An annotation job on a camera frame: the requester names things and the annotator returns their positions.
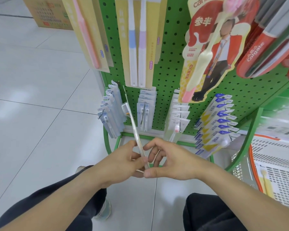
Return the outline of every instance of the person's left hand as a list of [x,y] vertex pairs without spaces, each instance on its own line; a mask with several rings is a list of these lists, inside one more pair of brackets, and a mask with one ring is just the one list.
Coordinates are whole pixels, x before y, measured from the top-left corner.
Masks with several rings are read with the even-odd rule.
[[94,180],[99,180],[101,188],[123,182],[131,176],[143,177],[143,172],[136,170],[144,171],[148,158],[141,157],[139,153],[134,152],[135,146],[137,146],[135,140],[129,141],[86,171],[94,172]]

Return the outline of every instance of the dark pants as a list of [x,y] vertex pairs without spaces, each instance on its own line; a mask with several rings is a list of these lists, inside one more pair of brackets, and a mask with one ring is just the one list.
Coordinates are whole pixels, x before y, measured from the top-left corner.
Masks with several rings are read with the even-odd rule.
[[[70,176],[66,179],[63,179],[60,182],[47,186],[43,189],[40,189],[29,197],[20,200],[16,204],[14,204],[10,209],[8,209],[1,217],[0,217],[0,228],[4,225],[8,224],[15,218],[19,217],[21,214],[25,213],[27,210],[34,207],[36,204],[43,201],[45,198],[50,196],[53,192],[59,189],[61,186],[64,186],[66,183],[72,181],[75,177],[77,177],[82,171]],[[89,202],[85,205],[85,207],[81,210],[79,215],[73,220],[73,222],[67,228],[67,231],[92,231],[92,221],[91,219],[96,216],[106,199],[107,191],[106,189],[101,189],[89,200]]]
[[204,95],[208,90],[214,87],[225,73],[226,69],[228,68],[228,62],[219,61],[216,63],[215,68],[213,69],[210,76],[206,76],[201,91],[195,92],[192,100],[193,101],[202,101],[204,99]]
[[217,195],[193,193],[183,210],[185,231],[247,231]]
[[[29,197],[14,204],[0,217],[0,228],[47,198],[61,186],[73,180],[82,171],[60,182],[40,189]],[[92,231],[91,219],[100,212],[106,199],[106,194],[106,189],[99,190],[81,210],[67,230]],[[197,193],[189,195],[183,211],[183,223],[185,231],[246,231],[242,223],[227,205],[215,195]]]

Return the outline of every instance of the tiled floor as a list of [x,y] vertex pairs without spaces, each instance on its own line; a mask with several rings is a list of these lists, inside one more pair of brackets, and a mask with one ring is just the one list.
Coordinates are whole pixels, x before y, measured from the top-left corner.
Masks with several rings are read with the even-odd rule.
[[[0,14],[29,16],[22,0],[0,1]],[[0,16],[0,216],[35,190],[107,156],[96,116],[100,100],[96,72],[73,31]],[[93,221],[94,230],[183,230],[192,192],[214,193],[198,180],[130,178],[108,189],[113,214],[107,222]]]

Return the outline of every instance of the white shirt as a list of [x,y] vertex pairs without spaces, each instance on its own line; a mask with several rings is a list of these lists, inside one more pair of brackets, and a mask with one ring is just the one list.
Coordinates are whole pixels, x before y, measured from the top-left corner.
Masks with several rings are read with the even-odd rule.
[[226,43],[226,44],[225,44],[225,46],[223,47],[222,53],[221,53],[220,57],[219,57],[218,60],[217,60],[218,62],[219,62],[219,61],[227,61],[228,52],[229,52],[229,47],[230,47],[230,35],[228,35],[228,37],[227,37],[226,39],[221,40],[220,45],[219,45],[219,48],[218,48],[218,50],[217,50],[217,52],[216,52],[216,55],[215,55],[215,57],[214,57],[214,60],[215,60],[215,58],[217,57],[217,55],[219,54],[219,52],[220,52],[220,50],[221,50],[221,48],[222,48],[222,46],[223,46],[224,43]]

